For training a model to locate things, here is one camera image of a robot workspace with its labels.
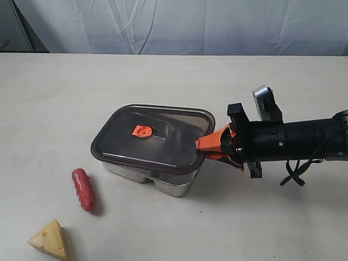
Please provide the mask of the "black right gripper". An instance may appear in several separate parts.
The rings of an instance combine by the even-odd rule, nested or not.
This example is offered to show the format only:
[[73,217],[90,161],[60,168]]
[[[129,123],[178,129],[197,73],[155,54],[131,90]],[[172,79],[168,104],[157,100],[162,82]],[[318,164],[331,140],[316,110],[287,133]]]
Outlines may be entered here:
[[[262,162],[284,160],[284,122],[275,102],[257,105],[260,121],[250,121],[241,103],[229,104],[231,122],[220,130],[200,137],[196,149],[206,153],[206,159],[216,160],[244,172],[247,164],[251,178],[262,178]],[[233,152],[235,156],[222,153]]]

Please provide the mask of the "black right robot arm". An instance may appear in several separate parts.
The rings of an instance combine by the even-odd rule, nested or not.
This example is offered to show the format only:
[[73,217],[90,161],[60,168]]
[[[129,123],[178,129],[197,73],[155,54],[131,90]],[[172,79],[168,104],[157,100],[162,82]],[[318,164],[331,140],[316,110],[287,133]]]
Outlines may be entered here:
[[261,163],[285,161],[288,176],[285,185],[301,179],[314,163],[324,160],[347,160],[347,111],[330,119],[285,123],[280,115],[272,120],[250,121],[240,103],[230,104],[231,121],[221,130],[199,138],[196,149],[208,159],[243,169],[246,164],[251,178],[262,177]]

